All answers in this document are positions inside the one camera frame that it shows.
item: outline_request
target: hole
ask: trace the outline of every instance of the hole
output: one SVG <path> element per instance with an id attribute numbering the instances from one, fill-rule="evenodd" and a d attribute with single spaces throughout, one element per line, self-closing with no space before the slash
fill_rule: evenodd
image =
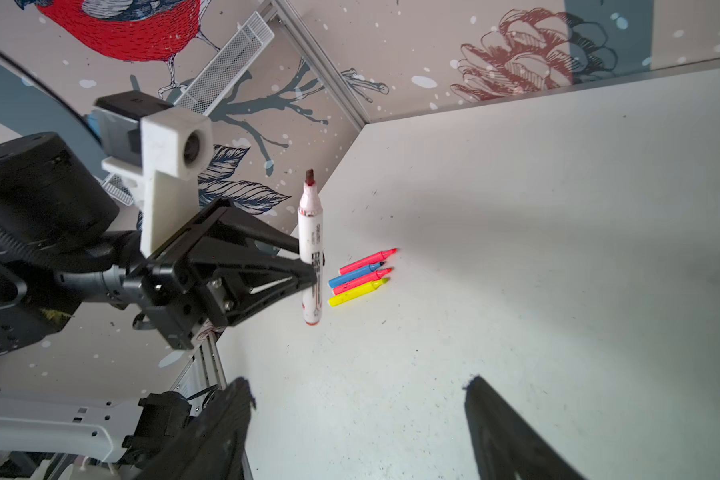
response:
<path id="1" fill-rule="evenodd" d="M 184 165 L 189 167 L 200 155 L 200 137 L 193 131 L 184 144 Z"/>

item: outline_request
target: marker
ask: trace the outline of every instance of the marker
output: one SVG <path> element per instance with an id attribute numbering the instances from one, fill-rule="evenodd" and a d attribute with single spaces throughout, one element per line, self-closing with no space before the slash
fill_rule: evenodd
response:
<path id="1" fill-rule="evenodd" d="M 339 275 L 336 278 L 331 278 L 330 280 L 328 280 L 328 286 L 330 286 L 331 288 L 336 288 L 339 285 L 344 285 L 345 283 L 351 282 L 356 278 L 360 278 L 363 275 L 367 275 L 373 271 L 376 271 L 376 269 L 379 268 L 381 265 L 384 265 L 384 262 L 379 262 L 378 264 L 373 265 L 366 265 L 363 268 L 358 268 L 357 270 L 349 272 L 348 274 Z"/>
<path id="2" fill-rule="evenodd" d="M 322 205 L 313 170 L 307 170 L 304 195 L 298 202 L 298 256 L 317 274 L 317 283 L 302 291 L 304 321 L 317 325 L 322 315 Z"/>
<path id="3" fill-rule="evenodd" d="M 354 300 L 359 296 L 365 295 L 365 293 L 371 293 L 380 286 L 389 282 L 389 278 L 382 278 L 381 280 L 374 280 L 373 282 L 363 283 L 360 286 L 356 286 L 352 290 L 347 290 L 345 293 L 336 295 L 328 300 L 331 306 L 341 305 L 344 302 Z"/>
<path id="4" fill-rule="evenodd" d="M 376 264 L 378 262 L 383 262 L 387 259 L 388 256 L 392 255 L 394 252 L 398 251 L 398 249 L 393 248 L 392 250 L 386 250 L 384 252 L 379 252 L 377 254 L 373 254 L 371 256 L 366 256 L 362 260 L 356 261 L 354 264 L 349 264 L 346 266 L 343 266 L 342 268 L 338 269 L 338 272 L 342 275 L 348 274 L 349 272 L 352 272 L 353 270 L 356 270 L 360 268 L 361 266 L 366 266 L 370 264 Z"/>
<path id="5" fill-rule="evenodd" d="M 356 278 L 352 280 L 351 282 L 347 282 L 343 285 L 337 286 L 335 289 L 333 289 L 333 294 L 338 295 L 339 293 L 344 293 L 347 290 L 352 290 L 356 286 L 360 286 L 363 283 L 373 282 L 374 280 L 379 280 L 384 275 L 388 274 L 389 272 L 392 272 L 391 268 L 384 268 L 382 270 L 376 270 L 375 272 L 371 272 L 370 274 L 363 275 L 360 278 Z"/>

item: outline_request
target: pine cone illustration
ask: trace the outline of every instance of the pine cone illustration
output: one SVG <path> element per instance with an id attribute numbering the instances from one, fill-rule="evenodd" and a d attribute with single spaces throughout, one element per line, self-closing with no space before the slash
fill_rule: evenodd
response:
<path id="1" fill-rule="evenodd" d="M 610 78 L 618 57 L 607 41 L 599 24 L 567 12 L 512 10 L 482 37 L 482 48 L 461 45 L 465 84 L 451 90 L 466 101 L 485 101 Z"/>

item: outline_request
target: tabletop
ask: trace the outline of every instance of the tabletop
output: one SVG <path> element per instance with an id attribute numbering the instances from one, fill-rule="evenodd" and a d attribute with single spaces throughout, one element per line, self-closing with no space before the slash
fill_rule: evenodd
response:
<path id="1" fill-rule="evenodd" d="M 720 69 L 370 124 L 320 196 L 326 278 L 400 250 L 222 335 L 256 480 L 477 478 L 476 375 L 585 477 L 720 478 Z"/>

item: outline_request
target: bird illustration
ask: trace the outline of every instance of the bird illustration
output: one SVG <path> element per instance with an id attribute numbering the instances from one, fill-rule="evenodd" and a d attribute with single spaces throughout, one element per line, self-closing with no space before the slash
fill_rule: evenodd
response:
<path id="1" fill-rule="evenodd" d="M 162 61 L 168 65 L 166 92 L 183 85 L 176 82 L 173 62 L 193 38 L 215 50 L 200 30 L 200 20 L 210 0 L 14 0 L 24 10 L 33 3 L 40 13 L 71 33 L 88 48 L 126 62 Z"/>

